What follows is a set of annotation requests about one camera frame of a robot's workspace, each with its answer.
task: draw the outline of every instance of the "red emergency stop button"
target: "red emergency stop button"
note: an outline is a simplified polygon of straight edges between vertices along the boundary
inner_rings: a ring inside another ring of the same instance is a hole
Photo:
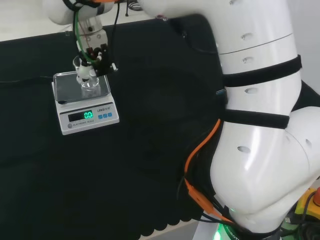
[[[320,187],[315,192],[315,195],[313,197],[313,202],[314,202],[315,205],[320,207]]]

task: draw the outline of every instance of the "scale display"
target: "scale display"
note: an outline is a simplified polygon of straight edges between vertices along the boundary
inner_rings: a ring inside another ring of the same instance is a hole
[[[82,111],[82,112],[77,112],[74,114],[68,115],[69,122],[75,122],[83,119],[92,119],[94,117],[94,114],[92,111]]]

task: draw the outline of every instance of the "orange cable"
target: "orange cable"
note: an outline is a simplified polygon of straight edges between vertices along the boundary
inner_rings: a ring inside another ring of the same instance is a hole
[[[217,132],[219,126],[221,124],[221,120],[218,119],[216,122],[214,128],[210,132],[210,134],[191,152],[188,159],[186,160],[185,166],[184,166],[184,174],[186,175],[188,172],[188,168],[190,165],[191,160],[196,155],[196,153],[205,145],[207,142],[213,137],[213,135]],[[205,210],[208,214],[212,214],[216,216],[217,218],[220,218],[223,221],[233,223],[230,219],[222,216],[219,214],[218,211],[215,210],[213,204],[197,189],[195,189],[185,178],[184,179],[186,187],[188,189],[189,195],[193,198],[193,200],[202,207],[203,210]]]
[[[216,122],[214,128],[212,129],[212,131],[210,132],[210,134],[205,138],[205,140],[203,140],[203,142],[201,142],[199,144],[199,146],[197,146],[192,153],[189,155],[188,159],[186,160],[185,166],[184,166],[184,174],[187,174],[188,172],[188,168],[189,168],[189,164],[192,160],[192,158],[196,155],[196,153],[213,137],[213,135],[216,133],[216,131],[218,130],[219,126],[220,126],[221,120],[218,119],[218,121]]]

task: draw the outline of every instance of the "white floor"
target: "white floor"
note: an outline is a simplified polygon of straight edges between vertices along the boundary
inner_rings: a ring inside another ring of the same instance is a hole
[[[102,15],[102,24],[114,24],[116,12],[117,6],[114,6],[110,12]],[[143,11],[129,10],[128,17],[125,13],[126,3],[122,3],[119,24],[150,19]],[[42,9],[42,0],[0,0],[0,42],[66,30],[71,30],[71,27],[57,25],[49,20]]]

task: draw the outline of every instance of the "black cloth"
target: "black cloth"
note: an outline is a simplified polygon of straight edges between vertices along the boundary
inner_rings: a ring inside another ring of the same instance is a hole
[[[203,18],[180,20],[194,47],[212,49]],[[135,240],[200,217],[176,192],[191,146],[220,115],[218,56],[188,48],[161,20],[119,25],[115,39],[120,123],[67,136],[39,76],[73,71],[72,34],[0,42],[0,81],[21,80],[0,84],[1,239]],[[306,85],[301,96],[299,107],[320,106]]]

